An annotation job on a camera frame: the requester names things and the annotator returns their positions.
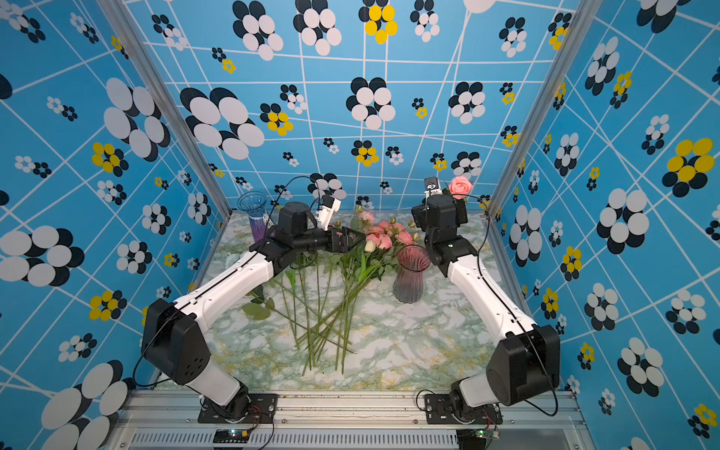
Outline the single pink rose stem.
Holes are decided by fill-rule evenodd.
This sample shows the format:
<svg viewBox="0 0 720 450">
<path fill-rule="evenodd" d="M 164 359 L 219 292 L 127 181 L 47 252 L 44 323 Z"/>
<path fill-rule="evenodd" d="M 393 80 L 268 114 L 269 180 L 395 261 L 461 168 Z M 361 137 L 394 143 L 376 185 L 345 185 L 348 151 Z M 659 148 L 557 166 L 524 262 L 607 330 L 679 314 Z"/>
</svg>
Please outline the single pink rose stem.
<svg viewBox="0 0 720 450">
<path fill-rule="evenodd" d="M 442 194 L 451 196 L 455 200 L 464 201 L 471 195 L 473 186 L 473 183 L 465 176 L 456 176 L 447 187 L 442 190 Z"/>
</svg>

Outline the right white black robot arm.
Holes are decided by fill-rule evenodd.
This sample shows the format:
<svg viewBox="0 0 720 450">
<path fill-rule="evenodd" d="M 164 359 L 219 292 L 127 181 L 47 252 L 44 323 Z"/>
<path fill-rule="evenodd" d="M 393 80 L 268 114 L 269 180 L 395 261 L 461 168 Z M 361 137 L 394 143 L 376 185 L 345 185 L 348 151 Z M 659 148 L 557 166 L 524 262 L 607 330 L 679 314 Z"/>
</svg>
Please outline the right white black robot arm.
<svg viewBox="0 0 720 450">
<path fill-rule="evenodd" d="M 412 209 L 425 233 L 429 260 L 465 295 L 495 344 L 484 372 L 454 382 L 449 393 L 457 421 L 469 423 L 495 404 L 512 406 L 560 384 L 560 338 L 550 325 L 525 314 L 481 262 L 479 251 L 459 234 L 468 222 L 465 202 L 435 190 Z"/>
</svg>

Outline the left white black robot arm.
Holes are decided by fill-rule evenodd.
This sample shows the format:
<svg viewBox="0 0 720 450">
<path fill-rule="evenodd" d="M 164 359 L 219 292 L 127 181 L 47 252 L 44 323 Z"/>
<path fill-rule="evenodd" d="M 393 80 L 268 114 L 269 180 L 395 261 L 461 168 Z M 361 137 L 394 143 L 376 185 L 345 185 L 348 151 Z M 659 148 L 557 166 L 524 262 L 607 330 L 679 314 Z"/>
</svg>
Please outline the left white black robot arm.
<svg viewBox="0 0 720 450">
<path fill-rule="evenodd" d="M 255 288 L 271 281 L 301 252 L 347 253 L 363 243 L 363 232 L 335 227 L 339 201 L 325 197 L 318 214 L 303 202 L 289 202 L 274 225 L 238 262 L 205 285 L 175 300 L 149 306 L 141 356 L 180 386 L 204 396 L 225 420 L 238 422 L 249 411 L 249 390 L 213 361 L 204 335 L 213 323 Z"/>
</svg>

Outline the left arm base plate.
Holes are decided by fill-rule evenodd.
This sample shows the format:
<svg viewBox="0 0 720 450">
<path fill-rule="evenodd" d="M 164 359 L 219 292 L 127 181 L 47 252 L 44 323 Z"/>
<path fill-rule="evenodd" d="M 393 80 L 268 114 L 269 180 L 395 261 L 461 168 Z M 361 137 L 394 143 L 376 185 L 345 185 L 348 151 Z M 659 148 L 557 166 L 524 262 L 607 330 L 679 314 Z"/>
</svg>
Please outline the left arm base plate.
<svg viewBox="0 0 720 450">
<path fill-rule="evenodd" d="M 201 424 L 270 424 L 277 412 L 279 395 L 250 393 L 240 395 L 227 406 L 203 399 L 198 422 Z"/>
</svg>

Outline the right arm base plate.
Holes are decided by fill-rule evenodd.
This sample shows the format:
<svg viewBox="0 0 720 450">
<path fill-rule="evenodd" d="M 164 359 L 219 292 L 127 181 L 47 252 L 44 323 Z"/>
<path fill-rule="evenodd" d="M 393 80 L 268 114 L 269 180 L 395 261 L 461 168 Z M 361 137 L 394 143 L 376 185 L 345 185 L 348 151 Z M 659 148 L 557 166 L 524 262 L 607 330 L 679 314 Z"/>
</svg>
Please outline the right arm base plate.
<svg viewBox="0 0 720 450">
<path fill-rule="evenodd" d="M 468 425 L 494 427 L 502 425 L 504 418 L 496 404 L 470 407 L 458 393 L 435 394 L 425 392 L 416 398 L 417 406 L 426 416 L 429 425 Z"/>
</svg>

